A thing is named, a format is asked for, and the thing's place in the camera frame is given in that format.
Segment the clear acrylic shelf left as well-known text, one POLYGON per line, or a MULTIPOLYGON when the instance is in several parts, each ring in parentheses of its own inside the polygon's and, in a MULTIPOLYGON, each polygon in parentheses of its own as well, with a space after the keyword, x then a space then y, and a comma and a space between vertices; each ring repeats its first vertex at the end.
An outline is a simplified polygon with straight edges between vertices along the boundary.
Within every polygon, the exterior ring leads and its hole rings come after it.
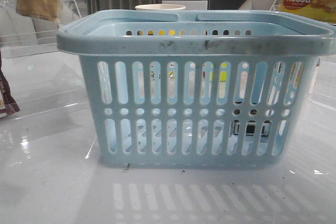
POLYGON ((1 55, 16 58, 57 51, 57 29, 78 20, 81 14, 75 0, 61 0, 57 21, 16 13, 16 0, 1 0, 1 55))

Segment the light blue plastic basket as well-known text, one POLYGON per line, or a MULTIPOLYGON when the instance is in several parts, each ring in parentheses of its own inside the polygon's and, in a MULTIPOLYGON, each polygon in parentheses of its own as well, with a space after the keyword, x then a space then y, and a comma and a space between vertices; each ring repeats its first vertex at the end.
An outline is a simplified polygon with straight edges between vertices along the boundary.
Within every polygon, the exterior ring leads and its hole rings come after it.
POLYGON ((129 167, 263 167, 288 148, 335 27, 267 10, 103 10, 58 29, 79 57, 100 152, 129 167), (229 136, 234 101, 270 135, 229 136))

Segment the white paper cup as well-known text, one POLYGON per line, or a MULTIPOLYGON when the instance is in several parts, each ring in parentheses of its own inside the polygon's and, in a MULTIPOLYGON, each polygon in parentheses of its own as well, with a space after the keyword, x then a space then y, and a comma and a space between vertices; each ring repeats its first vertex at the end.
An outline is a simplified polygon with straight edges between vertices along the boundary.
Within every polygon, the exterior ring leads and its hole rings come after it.
POLYGON ((185 10, 186 7, 184 5, 177 4, 143 4, 137 5, 135 10, 185 10))

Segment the clear acrylic stand right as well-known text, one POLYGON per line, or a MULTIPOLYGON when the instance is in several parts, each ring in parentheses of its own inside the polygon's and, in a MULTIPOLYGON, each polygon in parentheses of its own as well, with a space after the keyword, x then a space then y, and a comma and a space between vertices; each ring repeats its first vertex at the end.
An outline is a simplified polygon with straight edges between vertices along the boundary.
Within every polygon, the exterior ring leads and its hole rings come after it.
POLYGON ((279 9, 279 7, 282 5, 281 3, 282 0, 274 0, 274 2, 272 3, 271 7, 269 10, 271 11, 277 11, 279 9))

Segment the black white tissue pack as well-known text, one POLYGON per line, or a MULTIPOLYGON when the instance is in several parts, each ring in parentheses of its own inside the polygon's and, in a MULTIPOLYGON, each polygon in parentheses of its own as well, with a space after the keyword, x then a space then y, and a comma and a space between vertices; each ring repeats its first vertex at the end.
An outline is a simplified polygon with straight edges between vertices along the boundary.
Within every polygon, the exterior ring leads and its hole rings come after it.
POLYGON ((229 136, 261 137, 270 135, 272 121, 268 107, 258 103, 234 101, 232 109, 232 120, 228 123, 229 136))

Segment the yellow nabati wafer box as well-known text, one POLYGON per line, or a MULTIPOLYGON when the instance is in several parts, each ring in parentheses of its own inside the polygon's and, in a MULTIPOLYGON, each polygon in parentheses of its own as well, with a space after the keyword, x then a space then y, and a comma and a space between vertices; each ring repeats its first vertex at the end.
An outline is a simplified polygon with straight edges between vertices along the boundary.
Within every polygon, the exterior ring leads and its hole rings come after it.
POLYGON ((281 0, 278 10, 335 23, 335 0, 281 0))

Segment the dark red snack packet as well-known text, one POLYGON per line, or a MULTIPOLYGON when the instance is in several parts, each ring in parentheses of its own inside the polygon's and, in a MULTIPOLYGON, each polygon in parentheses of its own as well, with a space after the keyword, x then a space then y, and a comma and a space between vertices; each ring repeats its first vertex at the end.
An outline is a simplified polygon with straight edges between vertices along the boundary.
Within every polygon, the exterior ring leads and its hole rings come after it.
POLYGON ((9 83, 3 73, 1 59, 1 119, 19 111, 20 108, 11 94, 9 83))

